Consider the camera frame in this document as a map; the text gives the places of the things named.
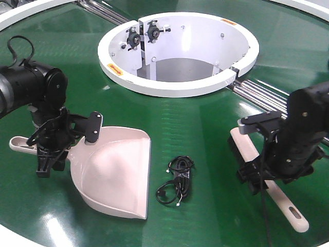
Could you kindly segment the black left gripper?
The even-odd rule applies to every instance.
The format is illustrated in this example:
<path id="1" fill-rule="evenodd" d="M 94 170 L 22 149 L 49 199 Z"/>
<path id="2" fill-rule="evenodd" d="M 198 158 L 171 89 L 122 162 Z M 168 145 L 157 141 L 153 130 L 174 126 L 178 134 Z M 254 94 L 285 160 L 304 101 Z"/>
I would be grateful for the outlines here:
<path id="1" fill-rule="evenodd" d="M 64 171 L 68 151 L 86 130 L 88 118 L 71 114 L 67 108 L 30 108 L 35 132 L 28 138 L 28 146 L 36 145 L 39 178 L 50 178 L 50 171 Z M 54 161 L 54 153 L 61 152 Z"/>

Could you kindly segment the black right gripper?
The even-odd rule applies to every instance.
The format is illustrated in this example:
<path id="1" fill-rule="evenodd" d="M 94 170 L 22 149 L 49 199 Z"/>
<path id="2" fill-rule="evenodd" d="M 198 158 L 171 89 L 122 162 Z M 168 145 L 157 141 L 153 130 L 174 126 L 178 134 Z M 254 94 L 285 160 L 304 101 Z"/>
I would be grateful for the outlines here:
<path id="1" fill-rule="evenodd" d="M 325 157 L 325 152 L 317 144 L 265 144 L 263 150 L 249 161 L 243 159 L 238 150 L 240 166 L 237 178 L 241 183 L 248 182 L 252 195 L 262 189 L 267 190 L 265 180 L 282 180 L 291 183 L 300 177 L 314 172 L 313 163 Z"/>

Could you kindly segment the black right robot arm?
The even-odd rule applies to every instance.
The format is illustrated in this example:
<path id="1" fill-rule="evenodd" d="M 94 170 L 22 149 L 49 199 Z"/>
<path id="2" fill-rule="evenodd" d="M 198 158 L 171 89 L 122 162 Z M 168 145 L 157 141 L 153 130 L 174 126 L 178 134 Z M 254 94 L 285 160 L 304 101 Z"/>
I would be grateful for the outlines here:
<path id="1" fill-rule="evenodd" d="M 241 134 L 259 132 L 262 153 L 240 164 L 236 172 L 252 194 L 267 188 L 266 180 L 291 183 L 314 172 L 313 163 L 325 157 L 319 147 L 328 135 L 328 82 L 298 89 L 287 99 L 287 117 L 269 111 L 240 119 Z"/>

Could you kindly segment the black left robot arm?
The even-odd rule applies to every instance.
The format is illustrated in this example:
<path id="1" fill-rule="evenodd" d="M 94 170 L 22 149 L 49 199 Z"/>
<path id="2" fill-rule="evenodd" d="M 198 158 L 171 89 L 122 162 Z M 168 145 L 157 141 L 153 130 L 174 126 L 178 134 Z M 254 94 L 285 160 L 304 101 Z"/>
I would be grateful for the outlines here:
<path id="1" fill-rule="evenodd" d="M 65 107 L 68 79 L 56 67 L 33 61 L 34 51 L 19 60 L 11 41 L 7 47 L 13 61 L 1 66 L 1 117 L 27 105 L 35 132 L 26 141 L 36 146 L 40 178 L 51 170 L 63 171 L 68 150 L 84 135 L 88 118 L 71 114 Z"/>

